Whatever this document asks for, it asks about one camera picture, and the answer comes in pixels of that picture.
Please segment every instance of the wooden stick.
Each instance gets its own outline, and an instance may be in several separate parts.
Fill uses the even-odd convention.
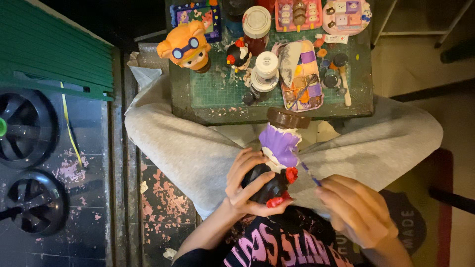
[[[342,77],[343,87],[346,88],[345,93],[345,106],[351,106],[352,99],[350,97],[350,89],[348,88],[348,81],[346,80],[346,67],[342,66],[339,68],[340,76]]]

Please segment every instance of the yellow strap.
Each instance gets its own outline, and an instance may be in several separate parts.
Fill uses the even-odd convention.
[[[66,96],[63,94],[63,109],[64,109],[64,118],[66,119],[67,124],[67,131],[69,132],[69,139],[71,140],[71,144],[73,145],[74,151],[76,152],[77,160],[79,161],[79,166],[83,166],[83,162],[81,161],[81,157],[77,152],[76,144],[73,140],[73,135],[71,134],[71,126],[69,125],[69,116],[67,115],[67,105],[66,105]]]

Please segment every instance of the person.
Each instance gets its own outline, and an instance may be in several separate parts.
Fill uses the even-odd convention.
[[[248,199],[273,174],[245,188],[240,181],[268,159],[172,115],[170,103],[157,97],[164,88],[167,76],[140,92],[125,114],[125,127],[204,219],[173,266],[352,266],[333,248],[333,229],[359,244],[377,266],[411,266],[377,191],[440,146],[442,128],[427,112],[375,96],[374,116],[332,122],[340,136],[299,152],[322,186],[301,175],[288,190],[293,200],[267,208]],[[314,211],[328,214],[330,222]],[[246,214],[257,217],[234,246],[226,245],[225,234]]]

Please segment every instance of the green cap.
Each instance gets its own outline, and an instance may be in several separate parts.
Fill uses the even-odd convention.
[[[0,118],[0,137],[4,136],[7,133],[7,122]]]

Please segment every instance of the pink painted tray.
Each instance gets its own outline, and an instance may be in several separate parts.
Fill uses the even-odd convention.
[[[332,35],[355,35],[371,20],[370,5],[365,0],[332,0],[323,8],[323,29]]]
[[[306,20],[300,26],[300,30],[316,29],[323,23],[322,1],[321,0],[303,0],[306,8]],[[275,2],[275,29],[278,32],[297,31],[297,27],[292,22],[293,0],[276,0]]]

